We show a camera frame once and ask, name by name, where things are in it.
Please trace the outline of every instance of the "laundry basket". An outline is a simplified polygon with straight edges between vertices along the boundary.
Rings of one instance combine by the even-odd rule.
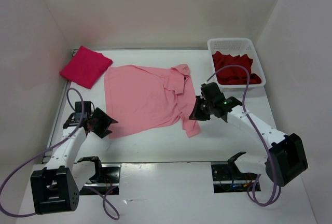
[[[215,72],[212,55],[219,51],[222,54],[230,54],[232,56],[247,54],[250,59],[253,59],[251,66],[252,73],[257,74],[261,78],[260,84],[249,84],[249,88],[262,87],[266,80],[259,62],[253,42],[248,38],[214,38],[207,41],[207,47],[211,57],[212,71]],[[217,77],[213,76],[211,81],[214,81],[220,88],[245,88],[246,85],[222,85],[217,81]]]

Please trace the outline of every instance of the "red cloth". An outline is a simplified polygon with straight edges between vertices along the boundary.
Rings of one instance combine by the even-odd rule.
[[[91,89],[113,61],[100,53],[81,46],[71,61],[60,71],[67,80]]]
[[[248,55],[237,55],[236,57],[233,57],[230,54],[225,55],[217,51],[212,55],[212,58],[216,71],[227,65],[241,65],[249,71],[250,84],[261,83],[261,78],[258,75],[251,73],[253,59],[250,59]],[[247,84],[247,74],[239,67],[229,67],[217,74],[217,80],[222,85],[245,85]]]

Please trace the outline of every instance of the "wall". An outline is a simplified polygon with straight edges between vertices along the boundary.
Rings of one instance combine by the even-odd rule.
[[[0,183],[45,148],[71,50],[43,0],[0,0]],[[17,213],[31,165],[6,186],[4,207]],[[0,213],[0,223],[15,223]]]
[[[258,38],[276,0],[45,0],[71,48],[206,47]]]
[[[277,127],[303,139],[319,224],[332,221],[331,19],[332,0],[279,0],[256,45]]]

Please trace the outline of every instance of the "pink shirt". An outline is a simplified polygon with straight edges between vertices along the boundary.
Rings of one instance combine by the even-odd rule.
[[[200,133],[189,120],[195,105],[188,65],[171,69],[126,65],[109,67],[104,78],[106,112],[119,121],[110,138],[118,138],[182,121],[188,137]]]

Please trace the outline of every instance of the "white basket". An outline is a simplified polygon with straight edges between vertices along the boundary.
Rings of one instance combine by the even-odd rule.
[[[212,71],[215,72],[212,55],[219,51],[222,54],[230,54],[232,56],[247,54],[250,59],[253,59],[251,72],[257,74],[261,78],[260,84],[249,84],[249,88],[262,87],[266,80],[261,68],[253,42],[248,38],[214,38],[207,41],[207,47],[211,57]],[[211,81],[214,81],[220,88],[245,88],[246,85],[222,85],[217,81],[217,77],[213,76]]]

